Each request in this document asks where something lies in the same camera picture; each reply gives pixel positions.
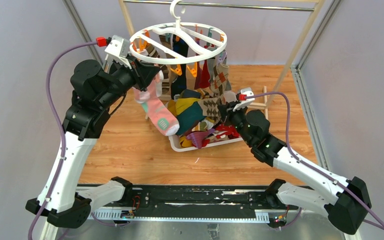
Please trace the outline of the brown argyle sock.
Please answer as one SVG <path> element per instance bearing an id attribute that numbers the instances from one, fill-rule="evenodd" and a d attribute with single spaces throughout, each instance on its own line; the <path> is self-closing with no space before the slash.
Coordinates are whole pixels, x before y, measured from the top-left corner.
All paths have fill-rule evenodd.
<path id="1" fill-rule="evenodd" d="M 236 94 L 233 91 L 225 91 L 223 94 L 217 97 L 201 99 L 197 103 L 202 110 L 202 115 L 209 117 L 216 122 L 222 119 L 222 114 L 219 110 L 219 106 L 225 105 L 237 100 Z"/>

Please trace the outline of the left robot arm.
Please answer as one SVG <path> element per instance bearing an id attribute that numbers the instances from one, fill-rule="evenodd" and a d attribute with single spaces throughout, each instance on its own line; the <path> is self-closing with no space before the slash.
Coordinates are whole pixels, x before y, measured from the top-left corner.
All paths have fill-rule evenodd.
<path id="1" fill-rule="evenodd" d="M 77 229 L 97 209 L 117 202 L 125 207 L 134 199 L 133 185 L 121 177 L 89 190 L 77 191 L 86 160 L 111 117 L 110 107 L 131 88 L 146 90 L 160 69 L 133 60 L 107 73 L 93 59 L 80 62 L 70 78 L 71 106 L 62 122 L 62 141 L 44 189 L 26 203 L 26 210 L 46 217 L 53 226 Z"/>

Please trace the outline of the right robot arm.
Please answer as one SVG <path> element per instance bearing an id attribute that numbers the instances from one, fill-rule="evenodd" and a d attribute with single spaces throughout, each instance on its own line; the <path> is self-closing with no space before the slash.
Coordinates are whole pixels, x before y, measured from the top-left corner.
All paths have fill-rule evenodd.
<path id="1" fill-rule="evenodd" d="M 265 195 L 274 209 L 293 205 L 327 218 L 341 232 L 354 235 L 372 204 L 366 183 L 337 175 L 301 156 L 269 132 L 270 122 L 260 110 L 237 108 L 234 102 L 218 107 L 222 121 L 233 126 L 261 163 L 287 172 L 307 187 L 275 179 Z"/>

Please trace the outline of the white round clip hanger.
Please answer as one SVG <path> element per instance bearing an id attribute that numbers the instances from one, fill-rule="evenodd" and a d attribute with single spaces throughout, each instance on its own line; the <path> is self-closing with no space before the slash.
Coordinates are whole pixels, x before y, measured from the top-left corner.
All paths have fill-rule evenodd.
<path id="1" fill-rule="evenodd" d="M 181 16 L 176 13 L 176 6 L 181 0 L 173 0 L 169 6 L 169 13 L 174 18 L 174 22 L 155 24 L 139 30 L 130 38 L 130 53 L 141 61 L 159 65 L 183 65 L 193 64 L 219 56 L 227 47 L 227 34 L 208 24 L 197 22 L 184 22 Z M 191 56 L 174 51 L 173 48 L 157 42 L 149 34 L 158 36 L 171 36 L 172 39 L 185 44 L 191 51 Z M 155 50 L 171 56 L 170 58 L 145 56 L 141 53 L 145 49 L 140 43 L 150 44 Z"/>

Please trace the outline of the pink patterned sock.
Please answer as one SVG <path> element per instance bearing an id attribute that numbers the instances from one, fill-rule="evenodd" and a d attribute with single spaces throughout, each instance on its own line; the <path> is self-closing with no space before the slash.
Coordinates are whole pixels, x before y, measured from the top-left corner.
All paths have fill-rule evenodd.
<path id="1" fill-rule="evenodd" d="M 180 124 L 159 98 L 162 95 L 163 79 L 164 74 L 160 70 L 147 87 L 147 91 L 133 88 L 134 100 L 142 106 L 148 118 L 161 134 L 172 136 L 178 132 Z"/>

